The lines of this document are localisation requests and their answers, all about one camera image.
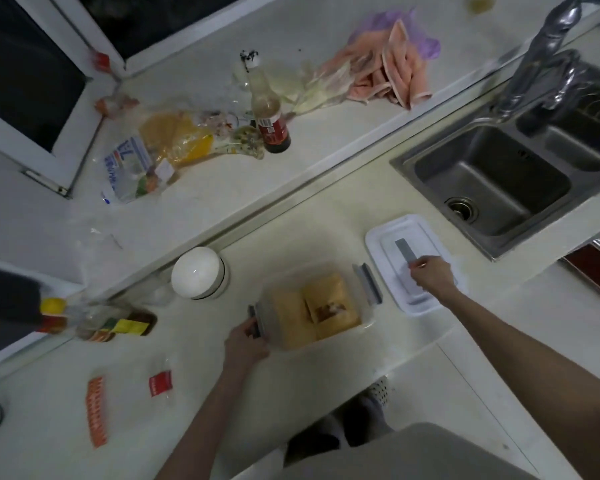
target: faucet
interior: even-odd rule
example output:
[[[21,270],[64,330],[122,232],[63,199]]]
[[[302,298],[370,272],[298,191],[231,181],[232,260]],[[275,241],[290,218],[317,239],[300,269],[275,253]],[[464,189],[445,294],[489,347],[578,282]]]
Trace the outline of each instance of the faucet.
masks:
[[[545,69],[564,67],[560,85],[543,103],[546,109],[556,109],[569,89],[576,84],[581,74],[579,52],[575,49],[559,54],[557,52],[568,31],[580,21],[583,3],[600,5],[600,0],[565,0],[549,12],[544,25],[531,40],[529,50],[492,110],[498,119],[506,120],[516,112],[529,88]]]

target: kitchen counter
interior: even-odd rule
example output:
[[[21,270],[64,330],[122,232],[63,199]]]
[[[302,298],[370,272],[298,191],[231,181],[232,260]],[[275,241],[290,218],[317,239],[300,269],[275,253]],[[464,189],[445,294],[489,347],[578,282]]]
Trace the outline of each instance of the kitchen counter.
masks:
[[[592,33],[600,42],[600,29]],[[593,44],[595,39],[580,42]],[[600,51],[587,54],[600,64]],[[223,341],[246,315],[272,273],[321,258],[376,273],[384,303],[374,323],[294,353],[273,353],[248,381],[214,476],[227,478],[284,443],[380,376],[434,344],[457,325],[446,310],[415,319],[401,313],[364,245],[369,229],[407,213],[423,216],[465,275],[470,294],[488,305],[600,231],[600,194],[490,262],[396,172],[389,161],[483,104],[486,97],[437,122],[364,167],[264,224],[221,254],[231,282],[216,301],[176,298],[156,308],[148,337],[108,344],[71,341],[0,383],[7,416],[0,428],[1,478],[151,479],[180,439],[220,373]],[[171,407],[93,450],[84,411],[94,369],[168,355]]]
[[[88,295],[110,296],[122,290],[512,62],[526,51],[546,14],[560,1],[497,0],[490,12],[472,16],[464,0],[276,0],[124,81],[121,90],[144,104],[185,96],[214,107],[227,99],[232,67],[242,49],[257,48],[269,61],[320,64],[344,46],[364,16],[397,7],[417,6],[418,22],[442,44],[440,58],[428,68],[434,95],[412,111],[375,100],[366,106],[345,102],[312,112],[290,122],[293,143],[282,154],[267,154],[262,161],[222,156],[186,171],[161,195],[117,209],[100,198],[100,190],[108,185],[102,158],[124,135],[114,122],[106,121],[72,200],[71,229],[80,242]],[[595,7],[585,6],[588,16],[569,39],[600,21],[600,11],[594,12]],[[501,72],[499,81],[511,74],[512,68]],[[497,82],[492,78],[490,84]],[[248,95],[238,99],[244,103]]]

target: white window frame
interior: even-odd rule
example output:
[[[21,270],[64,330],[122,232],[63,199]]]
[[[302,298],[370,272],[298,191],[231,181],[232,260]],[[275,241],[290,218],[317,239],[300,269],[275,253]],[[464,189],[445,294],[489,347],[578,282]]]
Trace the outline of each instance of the white window frame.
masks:
[[[97,99],[113,94],[116,80],[110,74],[96,71],[90,48],[50,0],[14,1],[89,79],[51,152],[1,119],[0,152],[69,189],[102,120],[93,105]]]
[[[238,0],[170,37],[124,60],[91,17],[80,0],[53,0],[81,35],[97,51],[109,56],[113,72],[121,79],[130,77],[207,35],[235,22],[274,0]]]

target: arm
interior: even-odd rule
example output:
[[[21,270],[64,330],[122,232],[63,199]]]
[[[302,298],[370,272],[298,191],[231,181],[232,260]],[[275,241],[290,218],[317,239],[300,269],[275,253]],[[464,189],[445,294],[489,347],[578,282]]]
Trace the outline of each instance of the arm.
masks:
[[[269,355],[264,339],[248,337],[255,318],[234,328],[224,342],[224,366],[216,385],[155,480],[208,480],[233,406],[253,366]]]
[[[600,379],[462,294],[440,257],[411,276],[449,308],[492,366],[585,480],[600,480]]]

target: sink drain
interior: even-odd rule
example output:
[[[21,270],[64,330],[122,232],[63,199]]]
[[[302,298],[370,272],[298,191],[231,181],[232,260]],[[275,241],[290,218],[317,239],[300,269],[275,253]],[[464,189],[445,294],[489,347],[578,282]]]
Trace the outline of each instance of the sink drain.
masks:
[[[478,208],[467,197],[451,197],[445,204],[447,204],[449,209],[454,211],[456,216],[468,224],[471,224],[478,218]]]

